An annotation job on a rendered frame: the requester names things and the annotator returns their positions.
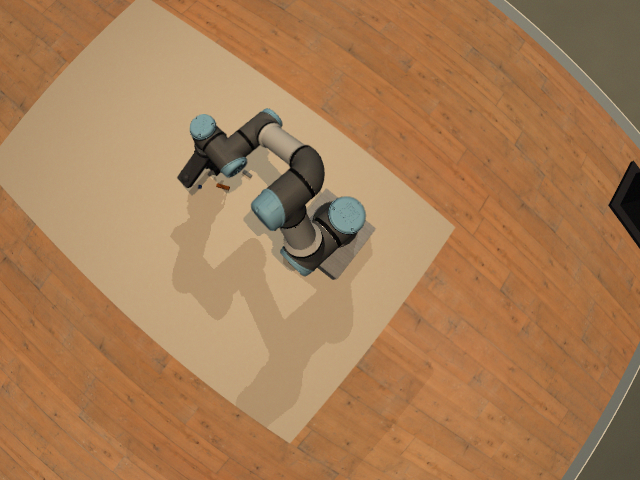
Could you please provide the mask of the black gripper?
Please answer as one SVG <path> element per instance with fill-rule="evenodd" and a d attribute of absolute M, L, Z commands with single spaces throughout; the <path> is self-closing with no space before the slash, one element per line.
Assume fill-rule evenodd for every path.
<path fill-rule="evenodd" d="M 201 156 L 201 157 L 203 157 L 203 158 L 208 158 L 208 156 L 207 156 L 207 155 L 202 155 L 202 154 L 200 154 L 200 153 L 198 152 L 198 150 L 197 150 L 197 148 L 196 148 L 195 144 L 194 144 L 194 147 L 195 147 L 195 151 L 197 152 L 197 154 L 198 154 L 199 156 Z M 195 152 L 195 151 L 194 151 L 194 152 Z M 218 176 L 218 175 L 219 175 L 219 173 L 220 173 L 220 170 L 219 170 L 219 169 L 214 165 L 214 163 L 213 163 L 212 161 L 210 161 L 210 162 L 209 162 L 209 164 L 206 166 L 206 168 L 205 168 L 205 169 L 210 169 L 210 170 L 212 169 L 212 170 L 211 170 L 211 174 L 212 174 L 212 175 L 216 175 L 216 176 Z"/>

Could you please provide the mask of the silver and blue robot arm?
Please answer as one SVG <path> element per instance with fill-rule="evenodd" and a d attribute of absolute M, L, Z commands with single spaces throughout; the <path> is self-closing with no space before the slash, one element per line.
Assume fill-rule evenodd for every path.
<path fill-rule="evenodd" d="M 247 165 L 245 157 L 252 151 L 260 145 L 268 148 L 290 169 L 252 201 L 251 209 L 270 231 L 280 228 L 284 235 L 280 253 L 302 276 L 308 276 L 354 240 L 366 213 L 357 199 L 345 196 L 323 204 L 310 221 L 306 204 L 323 186 L 324 164 L 314 148 L 281 127 L 280 117 L 266 108 L 227 138 L 210 115 L 198 115 L 190 123 L 190 134 L 198 152 L 210 159 L 195 151 L 177 179 L 192 187 L 210 161 L 227 178 L 233 177 Z"/>

